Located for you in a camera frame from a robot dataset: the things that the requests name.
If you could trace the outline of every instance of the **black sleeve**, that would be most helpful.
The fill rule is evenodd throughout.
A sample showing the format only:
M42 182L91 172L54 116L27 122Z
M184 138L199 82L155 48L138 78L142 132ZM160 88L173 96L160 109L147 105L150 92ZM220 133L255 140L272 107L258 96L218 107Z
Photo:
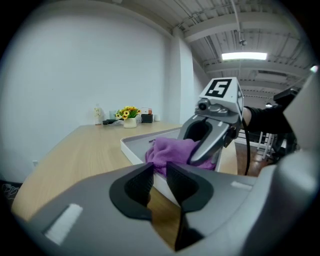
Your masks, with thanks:
M285 108L277 105L271 108L260 109L248 107L251 111L251 120L248 125L249 132L264 132L270 134L291 133L292 129L284 116Z

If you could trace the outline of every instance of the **white tray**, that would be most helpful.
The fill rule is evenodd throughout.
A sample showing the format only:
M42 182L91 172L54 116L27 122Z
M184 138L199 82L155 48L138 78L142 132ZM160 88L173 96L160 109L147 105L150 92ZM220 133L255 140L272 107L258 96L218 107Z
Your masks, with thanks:
M121 150L133 165L145 163L145 154L152 147L150 142L157 137L166 137L176 139L179 135L180 128L169 129L154 133L131 136L121 139ZM219 171L221 151L216 163L215 171ZM174 195L172 194L166 178L159 173L153 175L153 186L171 202L179 206Z

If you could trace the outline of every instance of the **black box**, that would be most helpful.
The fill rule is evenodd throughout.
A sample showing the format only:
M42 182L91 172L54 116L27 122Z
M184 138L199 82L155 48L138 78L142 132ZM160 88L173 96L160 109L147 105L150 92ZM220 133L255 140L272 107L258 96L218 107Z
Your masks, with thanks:
M152 123L154 120L153 114L141 114L141 123Z

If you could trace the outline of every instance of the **person's arm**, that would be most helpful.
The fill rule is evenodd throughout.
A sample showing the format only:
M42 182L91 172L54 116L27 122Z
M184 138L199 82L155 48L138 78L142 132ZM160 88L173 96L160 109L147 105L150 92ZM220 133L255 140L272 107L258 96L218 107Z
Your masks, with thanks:
M243 119L249 132L291 133L292 129L284 116L284 110L281 105L266 109L246 106L243 108Z

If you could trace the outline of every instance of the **small box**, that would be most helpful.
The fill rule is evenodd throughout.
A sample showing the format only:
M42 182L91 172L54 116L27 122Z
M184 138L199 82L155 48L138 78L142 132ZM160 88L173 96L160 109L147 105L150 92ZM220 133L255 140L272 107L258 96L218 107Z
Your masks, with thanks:
M152 114L152 108L142 107L141 108L141 114L151 115Z
M141 115L141 123L152 123L153 122L153 114L142 114Z

